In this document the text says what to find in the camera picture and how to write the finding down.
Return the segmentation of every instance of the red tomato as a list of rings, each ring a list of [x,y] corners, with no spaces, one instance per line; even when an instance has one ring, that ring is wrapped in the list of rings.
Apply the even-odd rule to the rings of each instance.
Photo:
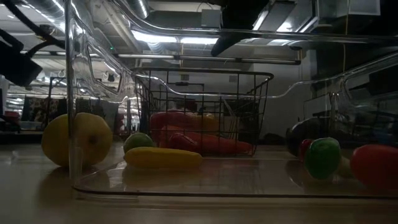
[[[354,176],[374,189],[398,189],[398,149],[369,144],[355,149],[350,162]]]
[[[305,152],[310,147],[312,142],[313,142],[313,139],[304,139],[304,141],[301,142],[300,149],[298,152],[298,159],[301,162],[304,162]]]

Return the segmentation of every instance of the green fruit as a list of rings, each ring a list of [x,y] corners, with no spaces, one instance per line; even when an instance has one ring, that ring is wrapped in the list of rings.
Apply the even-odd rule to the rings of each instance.
[[[124,142],[124,153],[135,147],[154,147],[152,139],[144,133],[134,133],[130,135]]]
[[[305,153],[304,164],[313,178],[324,180],[337,170],[340,160],[338,141],[333,138],[321,138],[312,142]]]

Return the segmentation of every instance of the black wire basket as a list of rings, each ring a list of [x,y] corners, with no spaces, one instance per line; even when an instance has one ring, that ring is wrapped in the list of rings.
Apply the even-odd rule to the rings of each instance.
[[[139,131],[157,146],[209,156],[254,155],[273,74],[154,67],[134,72],[146,74],[136,77]],[[176,75],[189,79],[186,73],[229,75],[228,89],[234,91],[207,91],[204,83],[171,81]]]

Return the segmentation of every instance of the lemon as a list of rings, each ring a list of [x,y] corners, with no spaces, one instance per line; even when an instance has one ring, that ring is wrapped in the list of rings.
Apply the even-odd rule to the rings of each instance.
[[[97,115],[78,113],[73,121],[77,148],[83,153],[83,165],[103,161],[112,145],[112,131],[105,120]],[[52,120],[43,132],[44,154],[59,166],[69,166],[68,115]]]
[[[152,139],[144,134],[144,133],[134,133],[130,135],[126,141],[124,142],[124,153],[127,153],[128,150],[133,149],[135,147],[152,147],[154,146],[154,142]]]

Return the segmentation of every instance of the transparent plastic container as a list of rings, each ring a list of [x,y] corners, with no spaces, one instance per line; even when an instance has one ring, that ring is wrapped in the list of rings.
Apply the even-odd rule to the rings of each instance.
[[[336,139],[339,166],[345,161],[348,169],[357,147],[397,147],[398,92],[388,84],[398,65],[396,38],[172,29],[141,19],[122,0],[88,2],[65,5],[70,175],[77,191],[100,197],[398,196],[394,189],[375,189],[337,169],[316,179],[300,161],[305,139]],[[101,15],[123,34],[125,52],[114,54],[99,35]],[[212,57],[217,39],[229,37],[241,41]],[[87,123],[77,124],[84,124],[85,132],[77,131],[74,121],[82,112],[102,117],[113,134],[111,142],[94,140],[93,145],[103,143],[102,151],[111,146],[95,172],[85,171],[87,155],[79,141],[107,135],[98,131],[106,126],[87,117]],[[184,148],[170,138],[194,133],[203,163],[193,170],[127,165],[124,140],[138,131],[156,146],[179,149]],[[380,146],[372,150],[384,152]],[[393,173],[369,172],[371,179]]]

